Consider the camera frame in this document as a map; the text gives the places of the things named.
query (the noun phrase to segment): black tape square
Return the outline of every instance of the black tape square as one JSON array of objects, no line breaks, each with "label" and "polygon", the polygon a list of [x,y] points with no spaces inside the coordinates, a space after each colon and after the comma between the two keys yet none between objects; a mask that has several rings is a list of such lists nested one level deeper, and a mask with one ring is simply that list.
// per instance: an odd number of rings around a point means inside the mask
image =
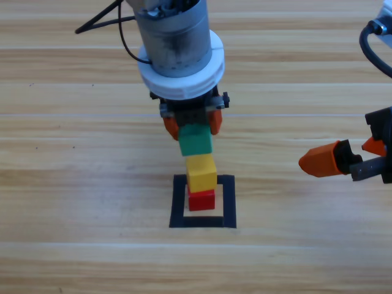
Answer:
[{"label": "black tape square", "polygon": [[236,228],[235,177],[220,175],[218,185],[223,185],[223,216],[184,216],[186,175],[175,175],[170,228]]}]

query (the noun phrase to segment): yellow block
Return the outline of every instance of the yellow block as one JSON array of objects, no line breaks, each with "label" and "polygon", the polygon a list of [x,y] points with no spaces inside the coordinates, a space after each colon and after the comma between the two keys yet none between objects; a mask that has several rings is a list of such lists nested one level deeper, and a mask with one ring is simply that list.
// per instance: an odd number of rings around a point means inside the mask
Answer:
[{"label": "yellow block", "polygon": [[191,193],[215,190],[217,173],[212,154],[186,158],[186,176]]}]

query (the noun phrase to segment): metal motor housing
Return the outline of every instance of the metal motor housing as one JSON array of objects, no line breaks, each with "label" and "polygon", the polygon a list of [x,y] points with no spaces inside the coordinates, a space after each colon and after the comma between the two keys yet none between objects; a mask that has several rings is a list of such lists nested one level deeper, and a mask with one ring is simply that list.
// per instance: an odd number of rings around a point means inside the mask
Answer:
[{"label": "metal motor housing", "polygon": [[165,18],[134,12],[148,58],[160,75],[188,77],[201,71],[211,60],[206,0]]}]

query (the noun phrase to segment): black cable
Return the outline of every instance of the black cable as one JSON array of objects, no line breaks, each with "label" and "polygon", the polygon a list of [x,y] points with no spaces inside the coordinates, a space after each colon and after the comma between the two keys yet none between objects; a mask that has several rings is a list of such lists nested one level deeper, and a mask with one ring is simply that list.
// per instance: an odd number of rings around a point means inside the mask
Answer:
[{"label": "black cable", "polygon": [[[128,48],[127,44],[126,44],[126,41],[125,41],[125,38],[124,38],[124,32],[123,32],[122,23],[125,22],[125,21],[135,20],[135,16],[121,18],[121,4],[123,3],[123,1],[124,0],[115,0],[112,4],[110,4],[107,8],[105,8],[100,13],[98,13],[95,17],[93,17],[91,20],[89,20],[83,26],[81,26],[80,28],[76,29],[75,33],[76,34],[81,34],[83,32],[87,32],[87,31],[90,31],[92,29],[103,28],[104,26],[113,25],[115,23],[118,23],[118,28],[119,28],[119,33],[120,33],[120,37],[121,37],[121,42],[124,45],[124,48],[126,49],[128,54],[132,58],[134,58],[134,60],[136,60],[138,62],[142,62],[142,63],[146,63],[146,64],[152,64],[151,61],[142,60],[142,59],[136,57],[129,50],[129,48]],[[106,16],[109,12],[111,12],[116,7],[118,7],[118,19],[117,20],[109,20],[109,21],[104,21],[102,23],[97,23],[97,21],[99,21],[101,18]]]},{"label": "black cable", "polygon": [[[123,17],[121,19],[121,22],[125,23],[126,21],[130,21],[130,20],[135,20],[135,17],[134,16],[132,16],[132,17]],[[94,24],[94,25],[84,29],[83,31],[79,32],[79,34],[82,33],[82,32],[91,31],[92,29],[99,29],[99,28],[103,28],[104,26],[114,25],[116,23],[118,23],[118,20],[108,20],[108,21],[104,21],[102,23],[97,23],[97,24]]]},{"label": "black cable", "polygon": [[[121,3],[122,3],[122,1],[123,1],[123,0],[118,0],[118,19],[119,19],[119,20],[121,19]],[[124,48],[125,48],[125,50],[127,50],[128,54],[129,54],[132,58],[134,58],[134,60],[137,60],[138,62],[145,63],[145,64],[152,64],[152,62],[151,62],[150,60],[142,60],[142,59],[136,57],[136,56],[129,50],[129,48],[128,48],[128,46],[127,46],[127,43],[126,43],[126,41],[125,41],[125,38],[124,38],[123,24],[121,23],[121,21],[118,22],[118,29],[119,29],[119,32],[120,32],[120,37],[121,37],[122,44],[124,45]]]},{"label": "black cable", "polygon": [[119,4],[123,2],[123,0],[115,0],[112,4],[110,4],[108,7],[106,7],[103,11],[98,13],[95,17],[90,19],[88,22],[86,22],[83,26],[78,28],[75,33],[80,34],[82,32],[89,31],[89,28],[93,26],[97,21],[99,21],[101,18],[106,16],[109,12],[111,12],[113,9],[119,6]]},{"label": "black cable", "polygon": [[371,34],[380,34],[380,28],[377,28],[374,23],[369,23],[360,34],[360,46],[365,57],[378,68],[385,75],[392,78],[392,67],[383,62],[372,50],[369,45],[368,37]]}]

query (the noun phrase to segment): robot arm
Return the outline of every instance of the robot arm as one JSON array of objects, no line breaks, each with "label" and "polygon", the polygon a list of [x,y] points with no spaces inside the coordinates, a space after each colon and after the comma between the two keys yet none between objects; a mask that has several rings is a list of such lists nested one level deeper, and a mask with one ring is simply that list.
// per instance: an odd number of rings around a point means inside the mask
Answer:
[{"label": "robot arm", "polygon": [[[230,99],[217,90],[225,69],[224,46],[209,29],[206,0],[126,0],[134,16],[121,18],[123,1],[116,0],[76,33],[119,24],[122,42],[138,61],[150,97],[160,100],[160,115],[173,138],[186,124],[209,124],[216,135]],[[117,20],[96,24],[116,7]],[[137,21],[143,39],[138,57],[123,36],[121,23],[129,20]]]},{"label": "robot arm", "polygon": [[[392,68],[372,51],[368,43],[370,34],[377,35],[392,48],[392,0],[384,0],[377,18],[371,20],[360,34],[360,46],[365,57],[392,78]],[[363,161],[361,156],[352,153],[349,141],[344,140],[310,149],[300,159],[300,167],[318,178],[351,175],[354,181],[362,181],[381,175],[385,184],[392,183],[392,107],[368,113],[365,118],[372,137],[362,149],[379,157]]]}]

